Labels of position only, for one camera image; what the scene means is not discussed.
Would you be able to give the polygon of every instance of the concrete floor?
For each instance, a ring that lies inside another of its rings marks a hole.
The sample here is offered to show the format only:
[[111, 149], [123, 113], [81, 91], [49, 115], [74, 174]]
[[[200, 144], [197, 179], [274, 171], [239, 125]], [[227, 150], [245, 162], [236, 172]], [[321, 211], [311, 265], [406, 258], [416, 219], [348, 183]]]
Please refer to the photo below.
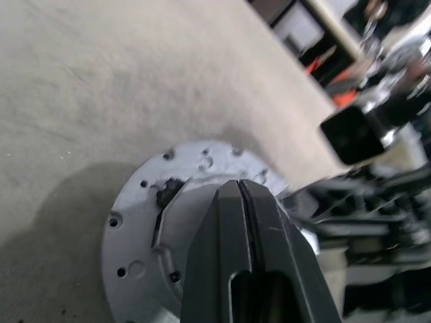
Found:
[[339, 171], [331, 112], [241, 0], [0, 0], [0, 321], [111, 322], [100, 240], [176, 143], [251, 149], [292, 186]]

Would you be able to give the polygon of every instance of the gray floor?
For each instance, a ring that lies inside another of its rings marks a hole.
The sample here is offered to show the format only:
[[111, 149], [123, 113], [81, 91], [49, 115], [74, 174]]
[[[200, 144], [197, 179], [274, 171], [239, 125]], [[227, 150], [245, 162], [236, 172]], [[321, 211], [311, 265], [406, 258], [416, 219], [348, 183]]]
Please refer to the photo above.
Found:
[[339, 171], [326, 98], [241, 0], [0, 0], [0, 321], [110, 322], [100, 240], [149, 156], [251, 149], [300, 186]]

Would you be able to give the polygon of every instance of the gray mounting plate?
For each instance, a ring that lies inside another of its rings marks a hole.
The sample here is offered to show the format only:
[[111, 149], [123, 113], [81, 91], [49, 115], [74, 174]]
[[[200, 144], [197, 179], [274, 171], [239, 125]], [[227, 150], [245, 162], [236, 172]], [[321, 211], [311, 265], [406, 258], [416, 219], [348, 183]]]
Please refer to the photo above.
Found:
[[[156, 192], [169, 178], [186, 184], [164, 209], [155, 234]], [[258, 157], [219, 141], [179, 145], [130, 177], [112, 207], [102, 245], [106, 298], [118, 323], [179, 322], [189, 244], [217, 188], [239, 178], [264, 184], [274, 196], [288, 187]], [[305, 236], [317, 252], [315, 237]]]

